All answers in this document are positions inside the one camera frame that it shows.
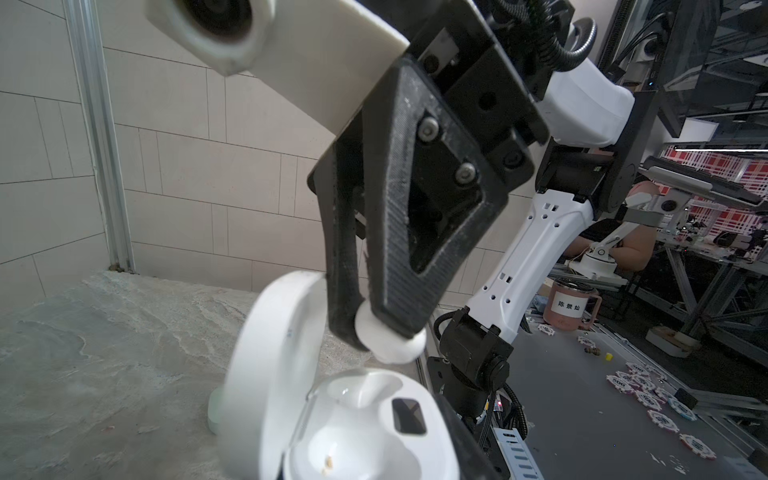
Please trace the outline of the white earbud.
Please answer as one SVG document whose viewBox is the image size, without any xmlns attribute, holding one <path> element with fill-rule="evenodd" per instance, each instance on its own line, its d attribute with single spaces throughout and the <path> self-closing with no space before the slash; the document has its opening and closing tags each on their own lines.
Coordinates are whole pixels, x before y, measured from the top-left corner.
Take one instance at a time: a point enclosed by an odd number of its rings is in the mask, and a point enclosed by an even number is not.
<svg viewBox="0 0 768 480">
<path fill-rule="evenodd" d="M 425 328 L 413 337 L 405 338 L 378 319 L 369 300 L 364 300 L 359 306 L 354 319 L 354 330 L 359 341 L 384 364 L 402 365 L 414 362 L 426 348 Z"/>
</svg>

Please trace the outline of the green earbud charging case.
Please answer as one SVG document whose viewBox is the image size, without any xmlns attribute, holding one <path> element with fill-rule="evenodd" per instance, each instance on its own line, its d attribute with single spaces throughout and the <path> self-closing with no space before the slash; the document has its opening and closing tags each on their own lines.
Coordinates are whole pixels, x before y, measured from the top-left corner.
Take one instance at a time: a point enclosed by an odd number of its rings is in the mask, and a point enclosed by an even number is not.
<svg viewBox="0 0 768 480">
<path fill-rule="evenodd" d="M 220 429 L 222 394 L 223 387 L 218 386 L 208 397 L 206 410 L 207 427 L 214 435 L 217 435 Z"/>
</svg>

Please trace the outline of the white earbud charging case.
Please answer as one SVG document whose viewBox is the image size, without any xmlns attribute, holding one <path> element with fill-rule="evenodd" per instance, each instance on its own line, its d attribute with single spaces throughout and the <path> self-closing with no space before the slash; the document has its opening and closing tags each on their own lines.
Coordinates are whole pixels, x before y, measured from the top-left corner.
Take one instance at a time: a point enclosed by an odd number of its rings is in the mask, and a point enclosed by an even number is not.
<svg viewBox="0 0 768 480">
<path fill-rule="evenodd" d="M 391 370 L 316 373 L 327 319 L 324 276 L 269 284 L 237 339 L 222 387 L 217 443 L 236 479 L 456 479 L 455 448 L 434 397 Z"/>
</svg>

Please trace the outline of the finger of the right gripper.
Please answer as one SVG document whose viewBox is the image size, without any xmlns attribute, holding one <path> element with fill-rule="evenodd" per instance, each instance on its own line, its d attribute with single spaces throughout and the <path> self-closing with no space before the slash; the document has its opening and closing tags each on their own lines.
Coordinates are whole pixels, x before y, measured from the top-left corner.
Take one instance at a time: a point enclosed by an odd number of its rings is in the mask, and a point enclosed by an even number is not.
<svg viewBox="0 0 768 480">
<path fill-rule="evenodd" d="M 502 178 L 410 58 L 362 108 L 373 313 L 405 338 L 424 326 L 507 204 Z"/>
<path fill-rule="evenodd" d="M 363 302 L 358 282 L 354 188 L 362 178 L 360 149 L 336 140 L 318 160 L 307 183 L 315 193 L 323 228 L 330 331 L 351 347 L 367 348 L 355 332 Z"/>
</svg>

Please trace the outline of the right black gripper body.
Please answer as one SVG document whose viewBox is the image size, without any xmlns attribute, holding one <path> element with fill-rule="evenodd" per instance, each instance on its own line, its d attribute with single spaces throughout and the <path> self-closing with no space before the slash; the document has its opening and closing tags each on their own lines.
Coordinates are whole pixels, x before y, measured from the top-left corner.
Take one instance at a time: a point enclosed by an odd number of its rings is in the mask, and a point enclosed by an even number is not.
<svg viewBox="0 0 768 480">
<path fill-rule="evenodd" d="M 513 191 L 534 173 L 528 148 L 550 136 L 534 104 L 576 64 L 569 1 L 367 1 L 404 34 L 407 56 L 434 82 Z"/>
</svg>

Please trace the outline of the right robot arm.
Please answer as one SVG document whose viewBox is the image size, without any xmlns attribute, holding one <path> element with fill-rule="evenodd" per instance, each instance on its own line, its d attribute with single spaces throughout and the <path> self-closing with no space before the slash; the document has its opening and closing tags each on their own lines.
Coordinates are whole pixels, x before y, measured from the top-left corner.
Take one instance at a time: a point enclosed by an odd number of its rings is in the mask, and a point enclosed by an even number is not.
<svg viewBox="0 0 768 480">
<path fill-rule="evenodd" d="M 361 350 L 363 312 L 414 339 L 509 193 L 535 180 L 501 264 L 439 318 L 436 386 L 465 423 L 505 387 L 523 314 L 558 258 L 621 206 L 664 101 L 597 69 L 596 33 L 566 1 L 444 1 L 309 175 L 330 327 Z"/>
</svg>

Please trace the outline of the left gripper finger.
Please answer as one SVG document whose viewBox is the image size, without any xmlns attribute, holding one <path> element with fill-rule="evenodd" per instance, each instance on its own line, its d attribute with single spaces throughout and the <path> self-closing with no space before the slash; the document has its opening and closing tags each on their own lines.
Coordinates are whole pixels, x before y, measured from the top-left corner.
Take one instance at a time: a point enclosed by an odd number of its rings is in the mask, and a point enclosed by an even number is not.
<svg viewBox="0 0 768 480">
<path fill-rule="evenodd" d="M 458 462 L 460 480 L 497 480 L 500 478 L 466 425 L 459 419 L 449 402 L 442 395 L 435 401 Z"/>
</svg>

